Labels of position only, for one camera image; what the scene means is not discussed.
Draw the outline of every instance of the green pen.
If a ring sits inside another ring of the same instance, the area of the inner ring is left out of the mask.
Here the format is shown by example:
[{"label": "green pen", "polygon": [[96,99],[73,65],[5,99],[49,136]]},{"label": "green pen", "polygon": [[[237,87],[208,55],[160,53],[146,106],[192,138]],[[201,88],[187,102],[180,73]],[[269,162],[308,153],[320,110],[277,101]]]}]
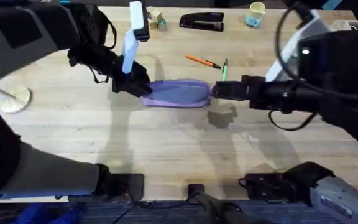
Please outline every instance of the green pen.
[{"label": "green pen", "polygon": [[222,70],[222,81],[226,81],[226,73],[227,73],[227,66],[229,65],[229,61],[226,59],[223,64]]}]

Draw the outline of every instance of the white round object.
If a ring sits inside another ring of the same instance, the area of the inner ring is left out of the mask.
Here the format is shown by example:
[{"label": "white round object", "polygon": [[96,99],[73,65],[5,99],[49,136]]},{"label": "white round object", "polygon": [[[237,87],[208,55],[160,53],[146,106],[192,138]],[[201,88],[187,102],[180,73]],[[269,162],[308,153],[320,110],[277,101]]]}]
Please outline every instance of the white round object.
[{"label": "white round object", "polygon": [[24,86],[14,86],[6,90],[6,92],[16,98],[0,96],[0,111],[4,113],[17,113],[24,110],[30,103],[31,92]]}]

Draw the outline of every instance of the pen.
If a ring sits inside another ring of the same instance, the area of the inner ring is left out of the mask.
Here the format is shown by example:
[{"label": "pen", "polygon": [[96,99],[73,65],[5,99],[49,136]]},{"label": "pen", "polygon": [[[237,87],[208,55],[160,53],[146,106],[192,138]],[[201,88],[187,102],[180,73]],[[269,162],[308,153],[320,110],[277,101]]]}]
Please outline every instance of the pen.
[{"label": "pen", "polygon": [[213,68],[221,69],[221,67],[219,65],[217,65],[217,64],[215,64],[213,62],[203,60],[203,59],[199,59],[199,58],[196,58],[196,57],[191,56],[191,55],[185,55],[185,57],[190,59],[190,60],[193,60],[195,62],[202,63],[204,65],[207,65],[207,66],[210,66],[210,67],[213,67]]},{"label": "pen", "polygon": [[222,81],[226,81],[226,74],[227,74],[227,66],[229,65],[229,61],[226,59],[223,64],[222,70]]}]

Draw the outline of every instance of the orange pen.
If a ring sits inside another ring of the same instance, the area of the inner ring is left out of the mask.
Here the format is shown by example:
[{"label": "orange pen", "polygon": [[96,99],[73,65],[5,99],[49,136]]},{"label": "orange pen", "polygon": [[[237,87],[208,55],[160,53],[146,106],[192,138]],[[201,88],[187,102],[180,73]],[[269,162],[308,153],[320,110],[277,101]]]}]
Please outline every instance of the orange pen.
[{"label": "orange pen", "polygon": [[204,65],[207,65],[207,66],[210,66],[210,67],[213,67],[213,68],[221,69],[221,67],[219,65],[217,65],[217,64],[215,64],[213,62],[203,60],[203,59],[199,59],[199,58],[196,58],[196,57],[191,56],[191,55],[185,55],[185,57],[190,59],[190,60],[193,60],[195,62],[202,63]]}]

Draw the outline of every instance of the black clamp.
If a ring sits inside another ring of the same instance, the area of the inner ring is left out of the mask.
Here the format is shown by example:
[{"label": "black clamp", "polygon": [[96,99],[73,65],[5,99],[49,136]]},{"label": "black clamp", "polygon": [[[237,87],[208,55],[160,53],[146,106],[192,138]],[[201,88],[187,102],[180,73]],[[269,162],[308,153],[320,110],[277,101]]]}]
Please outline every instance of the black clamp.
[{"label": "black clamp", "polygon": [[296,88],[298,87],[298,84],[293,81],[287,81],[287,83],[289,83],[289,85],[283,88],[282,97],[279,102],[280,111],[283,114],[290,114],[293,112],[295,108],[294,99],[296,98]]},{"label": "black clamp", "polygon": [[218,81],[212,89],[212,96],[227,100],[252,100],[258,95],[259,87],[265,82],[264,77],[243,75],[239,81]]},{"label": "black clamp", "polygon": [[311,206],[310,188],[334,172],[314,162],[304,162],[284,173],[247,174],[239,184],[247,189],[251,200],[285,200]]},{"label": "black clamp", "polygon": [[[112,91],[119,93],[126,91],[136,97],[148,95],[152,92],[149,87],[150,78],[146,68],[134,62],[130,74],[122,72],[123,56],[117,56],[112,48],[116,45],[117,32],[111,21],[96,6],[91,12],[83,4],[67,4],[76,22],[80,34],[80,45],[72,47],[68,51],[69,63],[72,67],[77,64],[86,65],[93,73],[96,83],[105,82],[112,79]],[[114,43],[111,47],[104,46],[108,25],[111,26]],[[146,41],[149,34],[147,24],[145,32],[140,38]],[[94,74],[96,71],[100,75],[105,75],[104,81],[99,81]]]},{"label": "black clamp", "polygon": [[190,29],[201,29],[223,32],[224,13],[222,12],[196,12],[182,15],[179,26]]}]

